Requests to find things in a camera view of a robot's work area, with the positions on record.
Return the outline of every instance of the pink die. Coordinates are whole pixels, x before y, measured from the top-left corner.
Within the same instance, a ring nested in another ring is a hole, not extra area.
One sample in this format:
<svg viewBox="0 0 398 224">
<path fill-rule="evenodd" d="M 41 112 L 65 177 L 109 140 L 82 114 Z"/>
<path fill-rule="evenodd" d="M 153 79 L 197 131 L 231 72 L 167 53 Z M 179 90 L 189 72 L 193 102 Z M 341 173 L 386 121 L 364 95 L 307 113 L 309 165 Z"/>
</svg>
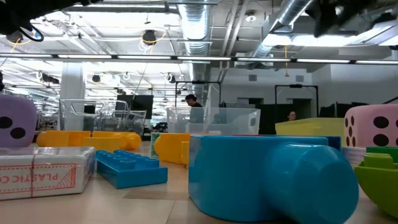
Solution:
<svg viewBox="0 0 398 224">
<path fill-rule="evenodd" d="M 347 146 L 398 146 L 398 105 L 357 106 L 344 118 Z"/>
<path fill-rule="evenodd" d="M 0 95 L 0 148 L 28 147 L 36 128 L 36 107 L 23 97 Z"/>
</svg>

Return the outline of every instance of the white box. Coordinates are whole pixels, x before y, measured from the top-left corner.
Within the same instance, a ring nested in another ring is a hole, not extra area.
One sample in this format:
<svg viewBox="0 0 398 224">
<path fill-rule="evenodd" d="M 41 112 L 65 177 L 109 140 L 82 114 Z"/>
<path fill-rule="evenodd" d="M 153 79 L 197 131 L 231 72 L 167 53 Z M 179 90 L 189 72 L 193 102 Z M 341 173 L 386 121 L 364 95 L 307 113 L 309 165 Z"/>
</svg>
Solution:
<svg viewBox="0 0 398 224">
<path fill-rule="evenodd" d="M 0 200 L 82 193 L 93 147 L 0 148 Z"/>
<path fill-rule="evenodd" d="M 359 165 L 366 154 L 366 149 L 362 147 L 342 147 L 341 150 L 352 167 Z"/>
</svg>

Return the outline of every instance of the green plastic bowl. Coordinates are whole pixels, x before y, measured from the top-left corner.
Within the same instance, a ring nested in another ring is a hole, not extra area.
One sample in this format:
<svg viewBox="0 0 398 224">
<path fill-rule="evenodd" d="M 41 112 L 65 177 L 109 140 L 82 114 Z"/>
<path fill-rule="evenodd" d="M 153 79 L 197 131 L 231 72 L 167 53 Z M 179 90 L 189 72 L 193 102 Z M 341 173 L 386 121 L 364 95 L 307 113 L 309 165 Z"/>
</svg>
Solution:
<svg viewBox="0 0 398 224">
<path fill-rule="evenodd" d="M 394 163 L 398 148 L 372 147 L 366 152 L 354 168 L 358 182 L 373 203 L 398 218 L 398 164 Z"/>
</svg>

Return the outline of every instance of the doorway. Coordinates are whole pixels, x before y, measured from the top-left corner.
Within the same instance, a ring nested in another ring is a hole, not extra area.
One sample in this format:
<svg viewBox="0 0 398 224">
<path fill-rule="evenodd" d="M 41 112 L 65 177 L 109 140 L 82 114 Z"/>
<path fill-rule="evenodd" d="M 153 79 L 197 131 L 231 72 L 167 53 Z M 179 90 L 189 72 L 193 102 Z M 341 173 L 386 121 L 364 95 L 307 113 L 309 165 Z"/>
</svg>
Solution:
<svg viewBox="0 0 398 224">
<path fill-rule="evenodd" d="M 311 99 L 292 99 L 297 119 L 311 118 Z"/>
</svg>

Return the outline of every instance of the table surface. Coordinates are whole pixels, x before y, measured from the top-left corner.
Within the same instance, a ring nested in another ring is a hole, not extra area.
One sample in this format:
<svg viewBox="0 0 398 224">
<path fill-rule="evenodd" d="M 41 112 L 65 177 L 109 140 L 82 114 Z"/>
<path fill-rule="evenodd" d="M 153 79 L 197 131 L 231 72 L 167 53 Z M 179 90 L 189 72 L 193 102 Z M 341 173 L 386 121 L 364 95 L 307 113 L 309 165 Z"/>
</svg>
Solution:
<svg viewBox="0 0 398 224">
<path fill-rule="evenodd" d="M 148 156 L 149 143 L 138 153 Z M 181 165 L 162 163 L 169 168 L 169 181 L 116 190 L 94 174 L 85 191 L 76 195 L 26 198 L 0 202 L 1 223 L 12 224 L 214 224 L 218 220 L 199 211 L 188 196 L 188 170 Z M 398 223 L 377 209 L 363 192 L 349 224 Z"/>
</svg>

